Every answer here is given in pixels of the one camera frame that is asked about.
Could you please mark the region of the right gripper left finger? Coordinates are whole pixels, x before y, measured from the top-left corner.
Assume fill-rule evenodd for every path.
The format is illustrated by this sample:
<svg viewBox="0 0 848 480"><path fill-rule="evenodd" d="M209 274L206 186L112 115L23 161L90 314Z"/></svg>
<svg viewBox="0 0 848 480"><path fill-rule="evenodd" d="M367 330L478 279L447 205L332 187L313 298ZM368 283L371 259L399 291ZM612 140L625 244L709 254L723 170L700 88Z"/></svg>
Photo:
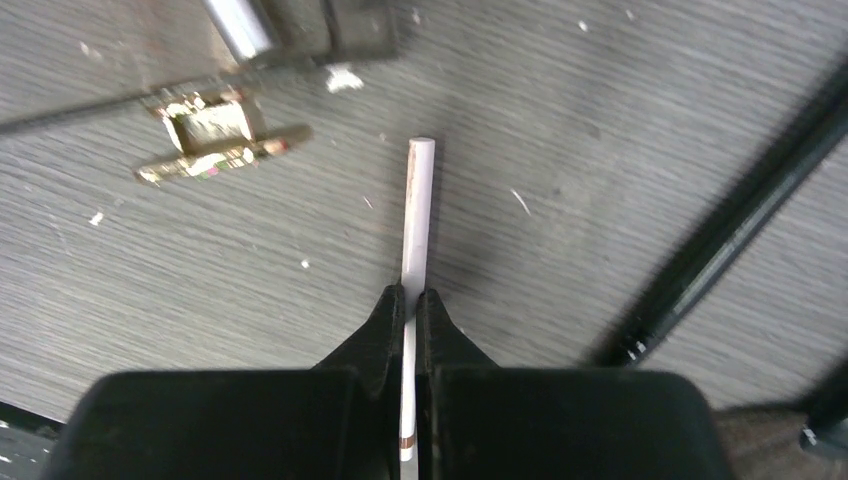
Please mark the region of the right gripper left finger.
<svg viewBox="0 0 848 480"><path fill-rule="evenodd" d="M125 371L98 380L46 479L396 479L404 293L308 369Z"/></svg>

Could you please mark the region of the clear drawer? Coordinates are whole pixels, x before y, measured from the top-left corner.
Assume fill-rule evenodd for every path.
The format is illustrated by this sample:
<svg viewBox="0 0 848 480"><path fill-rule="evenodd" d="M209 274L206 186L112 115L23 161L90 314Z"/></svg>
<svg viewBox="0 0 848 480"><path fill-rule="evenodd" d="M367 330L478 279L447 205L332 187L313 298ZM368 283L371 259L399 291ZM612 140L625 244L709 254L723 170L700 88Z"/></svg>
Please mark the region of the clear drawer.
<svg viewBox="0 0 848 480"><path fill-rule="evenodd" d="M264 94L303 77L352 89L356 62L397 51L390 1L261 1L281 41L239 64L203 1L5 1L1 139L50 141L74 127L115 140L164 129L167 147L132 167L158 185L254 167L309 142L313 128L272 123Z"/></svg>

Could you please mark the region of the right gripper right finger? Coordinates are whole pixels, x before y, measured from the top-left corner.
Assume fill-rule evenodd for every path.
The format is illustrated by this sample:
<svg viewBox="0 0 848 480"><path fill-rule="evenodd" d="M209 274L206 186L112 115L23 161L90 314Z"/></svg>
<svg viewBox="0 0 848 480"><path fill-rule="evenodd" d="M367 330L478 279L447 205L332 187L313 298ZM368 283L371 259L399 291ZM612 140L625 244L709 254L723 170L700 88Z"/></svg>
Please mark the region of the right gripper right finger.
<svg viewBox="0 0 848 480"><path fill-rule="evenodd" d="M701 391L627 368L501 367L437 291L416 306L423 479L731 479Z"/></svg>

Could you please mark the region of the white makeup pencil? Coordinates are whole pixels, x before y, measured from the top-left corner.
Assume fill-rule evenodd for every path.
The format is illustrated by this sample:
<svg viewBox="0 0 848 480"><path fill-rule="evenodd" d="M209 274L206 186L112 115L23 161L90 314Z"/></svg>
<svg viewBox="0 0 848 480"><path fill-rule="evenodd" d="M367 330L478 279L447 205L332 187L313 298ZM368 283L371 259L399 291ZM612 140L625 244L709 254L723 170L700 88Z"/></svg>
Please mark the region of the white makeup pencil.
<svg viewBox="0 0 848 480"><path fill-rule="evenodd" d="M436 141L431 138L409 140L400 274L405 299L399 420L402 462L416 457L416 308L426 285L435 151Z"/></svg>

